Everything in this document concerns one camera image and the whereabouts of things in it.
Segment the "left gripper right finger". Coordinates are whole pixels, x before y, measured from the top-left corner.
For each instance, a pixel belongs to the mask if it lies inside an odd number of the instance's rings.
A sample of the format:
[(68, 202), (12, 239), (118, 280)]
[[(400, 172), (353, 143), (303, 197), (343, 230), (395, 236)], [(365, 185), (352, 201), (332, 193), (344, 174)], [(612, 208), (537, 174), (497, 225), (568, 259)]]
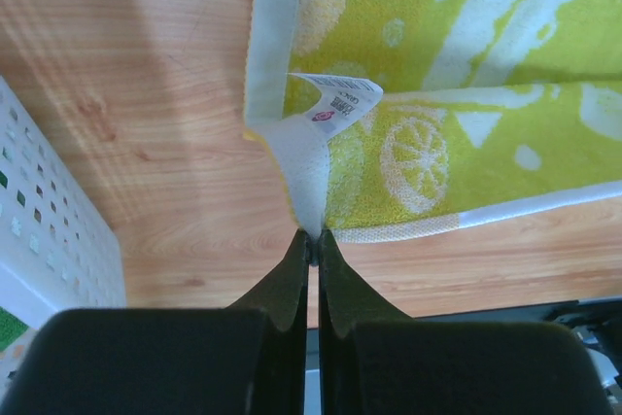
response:
[(608, 414), (587, 351), (550, 323), (430, 322), (376, 292), (333, 234), (316, 243), (326, 414)]

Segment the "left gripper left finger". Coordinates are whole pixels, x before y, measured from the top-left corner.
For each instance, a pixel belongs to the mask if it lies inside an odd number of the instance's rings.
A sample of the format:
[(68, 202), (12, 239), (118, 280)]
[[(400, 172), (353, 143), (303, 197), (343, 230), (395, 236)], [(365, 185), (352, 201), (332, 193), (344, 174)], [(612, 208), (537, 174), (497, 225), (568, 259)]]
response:
[(299, 414), (308, 236), (225, 308), (82, 308), (38, 332), (13, 414)]

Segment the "green dinosaur pattern towel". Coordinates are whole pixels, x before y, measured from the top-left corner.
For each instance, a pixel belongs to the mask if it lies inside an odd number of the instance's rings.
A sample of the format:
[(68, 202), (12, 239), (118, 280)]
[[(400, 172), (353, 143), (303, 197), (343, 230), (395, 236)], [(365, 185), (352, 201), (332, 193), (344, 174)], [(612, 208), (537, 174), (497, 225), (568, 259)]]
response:
[(28, 325), (4, 308), (0, 308), (0, 352), (6, 351), (28, 329)]

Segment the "lime yellow towel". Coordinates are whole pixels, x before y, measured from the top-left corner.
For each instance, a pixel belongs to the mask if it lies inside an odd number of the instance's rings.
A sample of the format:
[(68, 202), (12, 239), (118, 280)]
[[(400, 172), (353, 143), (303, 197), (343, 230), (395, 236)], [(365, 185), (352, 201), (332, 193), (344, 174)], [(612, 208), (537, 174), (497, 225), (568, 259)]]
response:
[(375, 243), (621, 193), (621, 0), (253, 0), (244, 123)]

